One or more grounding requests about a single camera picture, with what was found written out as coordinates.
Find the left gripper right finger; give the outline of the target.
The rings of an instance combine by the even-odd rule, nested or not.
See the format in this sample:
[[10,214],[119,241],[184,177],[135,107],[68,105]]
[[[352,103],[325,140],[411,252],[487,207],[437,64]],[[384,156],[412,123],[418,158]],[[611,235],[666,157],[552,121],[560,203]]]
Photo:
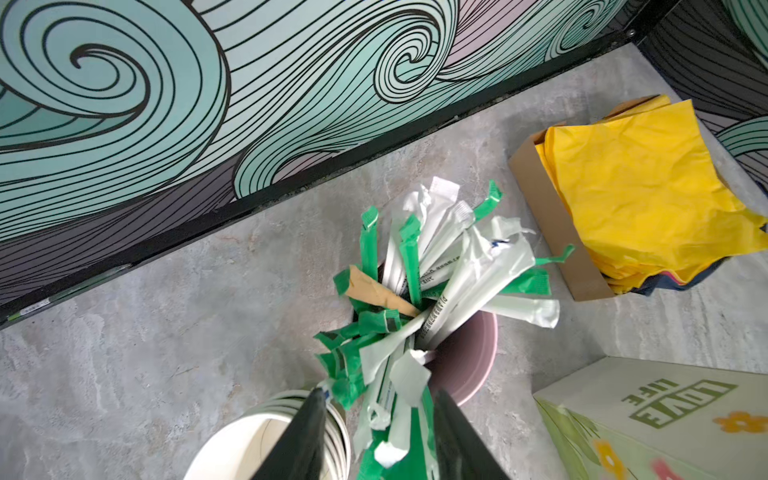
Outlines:
[[452,397],[440,390],[434,400],[436,456],[441,479],[508,479]]

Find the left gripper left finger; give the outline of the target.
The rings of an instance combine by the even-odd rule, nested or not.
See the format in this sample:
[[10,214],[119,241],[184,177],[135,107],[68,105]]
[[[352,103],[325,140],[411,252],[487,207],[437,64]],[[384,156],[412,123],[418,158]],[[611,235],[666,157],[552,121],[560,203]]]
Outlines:
[[326,396],[314,388],[251,479],[318,480],[324,467],[325,421]]

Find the white paper takeout bag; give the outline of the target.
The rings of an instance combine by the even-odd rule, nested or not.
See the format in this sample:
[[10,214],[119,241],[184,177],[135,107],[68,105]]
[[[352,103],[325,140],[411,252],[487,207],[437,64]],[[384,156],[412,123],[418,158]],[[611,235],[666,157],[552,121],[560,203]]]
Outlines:
[[764,374],[606,357],[534,394],[572,479],[764,479]]

